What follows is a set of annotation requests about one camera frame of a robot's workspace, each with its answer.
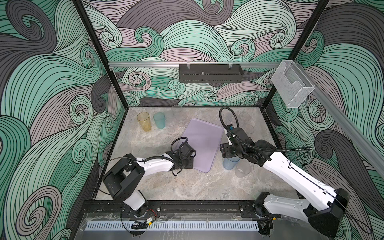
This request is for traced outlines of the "blue transparent tall glass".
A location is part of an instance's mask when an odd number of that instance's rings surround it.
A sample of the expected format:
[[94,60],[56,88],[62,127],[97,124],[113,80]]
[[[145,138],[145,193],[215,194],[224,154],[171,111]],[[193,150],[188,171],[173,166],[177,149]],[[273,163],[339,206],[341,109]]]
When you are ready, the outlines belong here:
[[223,167],[226,170],[232,170],[240,161],[239,157],[223,158]]

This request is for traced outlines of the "lilac plastic tray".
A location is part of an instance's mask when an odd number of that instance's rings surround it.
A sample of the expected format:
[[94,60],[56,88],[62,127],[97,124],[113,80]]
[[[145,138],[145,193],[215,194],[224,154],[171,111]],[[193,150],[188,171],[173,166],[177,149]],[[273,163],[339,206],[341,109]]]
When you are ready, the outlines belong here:
[[220,147],[224,128],[203,120],[192,118],[186,126],[182,137],[196,150],[194,169],[208,173],[213,166]]

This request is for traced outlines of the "teal frosted tall glass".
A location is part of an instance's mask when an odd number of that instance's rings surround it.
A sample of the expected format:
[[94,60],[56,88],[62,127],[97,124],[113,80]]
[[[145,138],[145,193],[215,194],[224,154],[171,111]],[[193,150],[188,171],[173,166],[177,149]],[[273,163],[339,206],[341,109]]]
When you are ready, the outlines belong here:
[[155,121],[155,124],[158,129],[164,129],[166,126],[166,117],[165,114],[162,112],[155,113],[153,116],[153,119]]

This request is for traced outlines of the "yellow transparent tall glass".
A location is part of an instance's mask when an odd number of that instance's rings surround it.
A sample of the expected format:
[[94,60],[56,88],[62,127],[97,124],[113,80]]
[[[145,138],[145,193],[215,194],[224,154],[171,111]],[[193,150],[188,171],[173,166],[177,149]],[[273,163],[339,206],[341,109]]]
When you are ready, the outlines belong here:
[[152,129],[150,114],[147,112],[141,112],[137,115],[137,120],[141,128],[145,132],[149,132]]

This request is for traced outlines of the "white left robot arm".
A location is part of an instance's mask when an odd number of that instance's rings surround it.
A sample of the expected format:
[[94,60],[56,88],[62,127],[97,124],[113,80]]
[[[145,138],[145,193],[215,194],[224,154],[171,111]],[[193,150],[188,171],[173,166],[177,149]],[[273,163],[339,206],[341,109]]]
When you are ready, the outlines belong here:
[[186,137],[173,141],[170,150],[162,155],[136,158],[126,154],[105,173],[103,183],[116,203],[124,203],[141,217],[149,208],[147,199],[137,189],[142,178],[160,172],[172,172],[176,177],[183,169],[194,168],[196,154]]

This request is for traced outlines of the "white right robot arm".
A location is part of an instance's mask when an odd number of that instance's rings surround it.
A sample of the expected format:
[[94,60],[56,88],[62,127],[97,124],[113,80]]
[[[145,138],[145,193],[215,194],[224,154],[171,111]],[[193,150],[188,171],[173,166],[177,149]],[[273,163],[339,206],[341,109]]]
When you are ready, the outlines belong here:
[[227,125],[225,130],[228,143],[220,146],[224,158],[239,157],[258,165],[277,175],[303,197],[290,199],[262,192],[253,203],[262,234],[270,233],[273,219],[287,216],[308,223],[326,237],[336,237],[350,200],[346,190],[335,190],[312,177],[285,157],[286,150],[265,140],[253,142],[242,128]]

